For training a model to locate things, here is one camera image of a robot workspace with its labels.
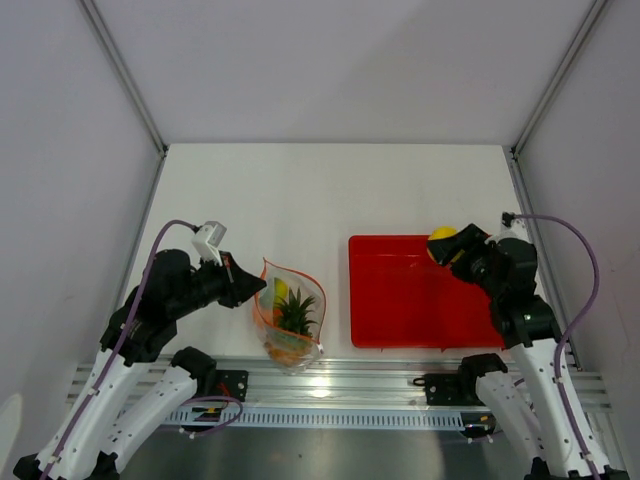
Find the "green toy lime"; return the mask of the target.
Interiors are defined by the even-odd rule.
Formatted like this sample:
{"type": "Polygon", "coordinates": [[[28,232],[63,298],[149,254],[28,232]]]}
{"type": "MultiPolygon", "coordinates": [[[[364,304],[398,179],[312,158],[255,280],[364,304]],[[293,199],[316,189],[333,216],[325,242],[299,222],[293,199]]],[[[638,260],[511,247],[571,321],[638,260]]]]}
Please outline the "green toy lime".
{"type": "Polygon", "coordinates": [[[275,278],[273,281],[273,287],[273,307],[279,308],[281,305],[286,304],[288,301],[289,286],[284,280],[275,278]]]}

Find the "clear zip top bag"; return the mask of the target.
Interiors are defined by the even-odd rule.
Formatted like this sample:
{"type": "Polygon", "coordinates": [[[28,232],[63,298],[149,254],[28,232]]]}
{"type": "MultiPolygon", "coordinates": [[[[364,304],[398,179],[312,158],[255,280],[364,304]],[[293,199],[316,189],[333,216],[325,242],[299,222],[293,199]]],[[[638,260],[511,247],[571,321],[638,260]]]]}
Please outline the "clear zip top bag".
{"type": "Polygon", "coordinates": [[[301,373],[324,353],[326,293],[312,276],[267,259],[260,278],[266,287],[254,295],[252,309],[258,338],[279,369],[301,373]]]}

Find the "toy pineapple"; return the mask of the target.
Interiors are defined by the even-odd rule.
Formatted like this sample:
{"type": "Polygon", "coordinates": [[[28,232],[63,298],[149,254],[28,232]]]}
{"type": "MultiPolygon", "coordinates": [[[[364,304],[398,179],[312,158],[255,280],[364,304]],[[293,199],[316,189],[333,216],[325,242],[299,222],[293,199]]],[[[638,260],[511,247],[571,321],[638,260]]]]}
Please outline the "toy pineapple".
{"type": "Polygon", "coordinates": [[[312,327],[317,324],[311,318],[315,313],[313,295],[303,297],[300,289],[289,287],[286,304],[273,307],[272,323],[266,328],[264,346],[276,363],[285,367],[300,366],[315,350],[317,342],[312,327]]]}

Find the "yellow toy lemon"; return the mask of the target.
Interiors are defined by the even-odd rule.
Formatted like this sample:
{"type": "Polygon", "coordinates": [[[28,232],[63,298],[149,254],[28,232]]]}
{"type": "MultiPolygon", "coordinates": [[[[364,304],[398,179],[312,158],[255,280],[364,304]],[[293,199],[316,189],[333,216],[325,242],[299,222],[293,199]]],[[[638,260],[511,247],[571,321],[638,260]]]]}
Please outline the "yellow toy lemon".
{"type": "Polygon", "coordinates": [[[444,240],[454,237],[458,233],[457,229],[451,226],[441,226],[436,228],[429,236],[429,241],[444,240]]]}

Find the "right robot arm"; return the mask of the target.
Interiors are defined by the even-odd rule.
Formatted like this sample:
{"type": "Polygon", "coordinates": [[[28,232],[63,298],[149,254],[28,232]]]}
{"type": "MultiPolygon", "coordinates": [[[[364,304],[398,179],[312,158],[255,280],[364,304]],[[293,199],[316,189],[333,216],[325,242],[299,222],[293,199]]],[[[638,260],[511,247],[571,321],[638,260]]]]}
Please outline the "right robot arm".
{"type": "Polygon", "coordinates": [[[427,240],[431,259],[489,300],[494,329],[517,365],[521,394],[496,354],[464,358],[456,389],[488,407],[524,465],[527,479],[626,479],[598,443],[564,357],[566,338],[550,305],[537,293],[536,247],[507,215],[497,235],[475,224],[440,227],[427,240]]]}

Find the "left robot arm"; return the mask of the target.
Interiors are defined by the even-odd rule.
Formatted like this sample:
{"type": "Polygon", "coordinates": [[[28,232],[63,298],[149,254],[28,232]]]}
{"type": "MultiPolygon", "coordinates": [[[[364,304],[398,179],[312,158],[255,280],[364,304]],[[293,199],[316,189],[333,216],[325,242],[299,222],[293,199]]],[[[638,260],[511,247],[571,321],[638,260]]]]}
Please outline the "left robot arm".
{"type": "Polygon", "coordinates": [[[232,255],[198,267],[177,249],[156,254],[100,339],[89,379],[50,442],[24,456],[19,479],[117,479],[133,454],[182,404],[215,400],[217,365],[204,352],[178,351],[161,379],[131,408],[125,403],[165,345],[178,321],[212,303],[235,308],[266,286],[232,255]]]}

